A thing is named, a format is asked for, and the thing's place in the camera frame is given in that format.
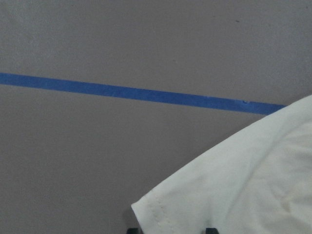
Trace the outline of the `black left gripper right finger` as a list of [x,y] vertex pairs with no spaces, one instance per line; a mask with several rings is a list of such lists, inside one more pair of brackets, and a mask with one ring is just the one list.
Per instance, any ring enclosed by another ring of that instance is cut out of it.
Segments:
[[205,234],[219,234],[217,228],[206,228]]

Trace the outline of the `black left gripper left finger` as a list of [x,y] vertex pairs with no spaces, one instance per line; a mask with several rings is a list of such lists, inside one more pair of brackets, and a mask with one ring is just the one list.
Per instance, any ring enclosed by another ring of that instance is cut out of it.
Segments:
[[127,234],[140,234],[140,229],[139,228],[129,228],[127,230]]

